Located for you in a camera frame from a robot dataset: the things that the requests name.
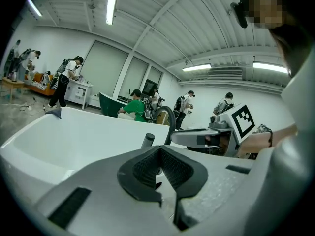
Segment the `ceiling air conditioner vent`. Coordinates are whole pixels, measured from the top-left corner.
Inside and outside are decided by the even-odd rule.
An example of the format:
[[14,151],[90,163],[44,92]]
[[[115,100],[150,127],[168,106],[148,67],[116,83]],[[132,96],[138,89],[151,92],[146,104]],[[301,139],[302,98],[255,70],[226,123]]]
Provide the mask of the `ceiling air conditioner vent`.
[[207,72],[208,77],[215,79],[243,79],[243,70],[241,68],[213,68]]

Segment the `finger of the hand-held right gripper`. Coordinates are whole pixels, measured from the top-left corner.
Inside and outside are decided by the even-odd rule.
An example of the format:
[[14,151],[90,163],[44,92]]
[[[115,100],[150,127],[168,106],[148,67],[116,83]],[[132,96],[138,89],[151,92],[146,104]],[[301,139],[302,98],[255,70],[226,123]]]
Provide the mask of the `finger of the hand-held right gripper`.
[[217,131],[211,128],[180,130],[171,134],[171,141],[187,147],[205,147],[210,144],[210,137],[216,134]]

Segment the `wide window roller blind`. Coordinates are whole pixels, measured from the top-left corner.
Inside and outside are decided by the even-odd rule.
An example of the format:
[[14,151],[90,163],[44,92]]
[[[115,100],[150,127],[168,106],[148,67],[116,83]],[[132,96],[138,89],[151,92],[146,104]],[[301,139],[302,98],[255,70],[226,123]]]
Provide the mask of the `wide window roller blind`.
[[94,42],[81,70],[84,79],[93,85],[92,94],[113,96],[119,75],[128,54],[109,45]]

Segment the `small wooden table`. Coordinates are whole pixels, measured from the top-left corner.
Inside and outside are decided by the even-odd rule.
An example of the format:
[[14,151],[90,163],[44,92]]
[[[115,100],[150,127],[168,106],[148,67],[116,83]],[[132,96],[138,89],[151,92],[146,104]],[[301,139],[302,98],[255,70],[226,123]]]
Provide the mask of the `small wooden table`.
[[8,79],[7,77],[3,77],[0,84],[0,96],[2,93],[3,87],[6,87],[9,89],[9,102],[12,101],[12,95],[14,89],[20,89],[21,94],[24,92],[24,82],[23,81],[12,81],[11,79]]

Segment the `green bathtub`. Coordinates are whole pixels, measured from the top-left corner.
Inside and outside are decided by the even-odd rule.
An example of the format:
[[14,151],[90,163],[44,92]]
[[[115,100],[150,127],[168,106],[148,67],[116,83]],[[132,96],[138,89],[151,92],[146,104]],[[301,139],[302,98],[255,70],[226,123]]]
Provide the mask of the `green bathtub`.
[[115,100],[112,97],[106,94],[103,94],[102,92],[99,92],[98,95],[99,95],[101,112],[105,116],[116,118],[118,115],[119,109],[126,106],[126,103],[123,103],[119,100]]

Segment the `striped cushion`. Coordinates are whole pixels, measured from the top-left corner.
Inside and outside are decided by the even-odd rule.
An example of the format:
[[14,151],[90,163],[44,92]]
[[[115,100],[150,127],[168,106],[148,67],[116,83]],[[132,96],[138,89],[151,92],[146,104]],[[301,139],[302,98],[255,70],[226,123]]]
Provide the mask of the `striped cushion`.
[[45,91],[47,89],[47,86],[46,85],[43,85],[42,83],[39,83],[37,81],[32,81],[31,82],[31,86],[34,86],[42,91]]

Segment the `medium window roller blind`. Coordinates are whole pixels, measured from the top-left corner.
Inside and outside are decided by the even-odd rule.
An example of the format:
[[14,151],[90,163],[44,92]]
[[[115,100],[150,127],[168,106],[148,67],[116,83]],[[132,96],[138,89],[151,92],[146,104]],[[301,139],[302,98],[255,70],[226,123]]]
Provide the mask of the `medium window roller blind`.
[[129,98],[134,89],[139,89],[147,70],[148,64],[133,58],[126,72],[119,97]]

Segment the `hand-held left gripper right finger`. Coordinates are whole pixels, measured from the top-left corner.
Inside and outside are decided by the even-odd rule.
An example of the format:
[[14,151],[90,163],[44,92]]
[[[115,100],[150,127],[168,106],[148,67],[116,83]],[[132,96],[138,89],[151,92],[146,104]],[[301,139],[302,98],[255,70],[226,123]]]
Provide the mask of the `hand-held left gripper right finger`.
[[169,219],[160,225],[159,236],[264,236],[267,227],[253,211],[263,187],[272,149],[266,148],[255,161],[206,155],[174,146],[162,146],[180,160],[189,160],[194,173],[182,185],[185,192],[198,193],[182,198],[181,215],[189,220],[181,231]]

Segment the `ceiling tube light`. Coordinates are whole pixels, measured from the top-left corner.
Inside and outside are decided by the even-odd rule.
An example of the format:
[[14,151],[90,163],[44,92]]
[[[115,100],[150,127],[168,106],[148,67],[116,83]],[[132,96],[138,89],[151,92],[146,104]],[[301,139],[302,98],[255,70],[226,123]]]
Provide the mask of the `ceiling tube light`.
[[264,69],[264,70],[270,70],[270,71],[275,71],[275,72],[281,72],[281,73],[288,73],[287,68],[275,64],[270,64],[270,63],[263,63],[263,62],[257,62],[254,61],[252,63],[253,68],[258,68],[258,69]]
[[106,24],[110,26],[113,24],[116,2],[117,0],[107,0]]
[[186,67],[186,68],[183,68],[182,70],[184,72],[190,72],[190,71],[204,70],[204,69],[211,69],[211,68],[212,68],[211,65],[208,63],[208,64],[203,64],[203,65]]
[[30,6],[30,8],[35,12],[35,14],[39,17],[42,17],[42,13],[40,12],[40,10],[36,7],[36,5],[34,4],[34,2],[32,0],[27,0],[28,5]]

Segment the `black grey handheld tool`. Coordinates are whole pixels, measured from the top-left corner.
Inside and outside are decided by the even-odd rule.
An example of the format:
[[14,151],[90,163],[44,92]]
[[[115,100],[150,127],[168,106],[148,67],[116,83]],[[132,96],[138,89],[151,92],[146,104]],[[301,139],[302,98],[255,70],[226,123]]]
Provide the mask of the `black grey handheld tool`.
[[153,144],[154,139],[155,139],[155,135],[153,135],[151,133],[147,133],[145,135],[145,138],[143,140],[141,148],[151,147],[152,144]]

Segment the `narrow window roller blind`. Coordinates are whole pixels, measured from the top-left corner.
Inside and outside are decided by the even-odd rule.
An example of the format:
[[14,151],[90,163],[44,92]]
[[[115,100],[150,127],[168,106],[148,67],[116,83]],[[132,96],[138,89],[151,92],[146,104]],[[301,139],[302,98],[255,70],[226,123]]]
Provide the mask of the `narrow window roller blind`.
[[162,73],[159,70],[155,69],[154,67],[151,67],[147,79],[156,83],[156,84],[159,84],[161,76],[162,76]]

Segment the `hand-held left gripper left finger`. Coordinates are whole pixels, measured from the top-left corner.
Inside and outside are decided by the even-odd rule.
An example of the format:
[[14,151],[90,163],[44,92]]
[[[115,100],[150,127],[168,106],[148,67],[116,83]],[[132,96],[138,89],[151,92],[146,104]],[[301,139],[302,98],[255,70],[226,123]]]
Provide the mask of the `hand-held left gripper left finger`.
[[121,166],[157,147],[147,147],[93,162],[45,194],[36,204],[67,236],[174,236],[177,227],[158,202],[140,201],[120,185],[144,188],[132,169]]

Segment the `white bathtub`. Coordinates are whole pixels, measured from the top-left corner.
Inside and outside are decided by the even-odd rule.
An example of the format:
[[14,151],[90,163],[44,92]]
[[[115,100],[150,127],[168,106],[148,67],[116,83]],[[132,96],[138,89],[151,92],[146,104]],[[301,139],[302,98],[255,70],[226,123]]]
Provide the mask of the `white bathtub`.
[[161,145],[168,127],[66,107],[7,139],[0,146],[0,161],[11,193],[33,205],[88,164],[140,148],[148,133],[155,136],[154,145]]

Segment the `white cabinet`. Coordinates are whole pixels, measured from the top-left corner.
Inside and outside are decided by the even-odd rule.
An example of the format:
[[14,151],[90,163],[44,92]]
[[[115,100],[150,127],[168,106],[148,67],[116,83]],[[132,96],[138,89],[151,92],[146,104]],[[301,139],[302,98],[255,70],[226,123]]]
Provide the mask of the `white cabinet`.
[[88,105],[92,89],[93,85],[90,83],[70,80],[66,89],[65,100],[80,104],[83,110]]

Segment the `grey cloth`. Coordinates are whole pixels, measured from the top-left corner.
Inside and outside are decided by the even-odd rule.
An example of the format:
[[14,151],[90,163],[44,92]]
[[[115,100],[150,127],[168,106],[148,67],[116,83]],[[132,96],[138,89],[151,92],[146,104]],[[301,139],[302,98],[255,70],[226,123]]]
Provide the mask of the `grey cloth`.
[[61,113],[62,113],[62,109],[61,108],[52,109],[52,110],[48,110],[48,111],[45,112],[45,114],[52,114],[52,115],[56,116],[59,119],[62,119]]

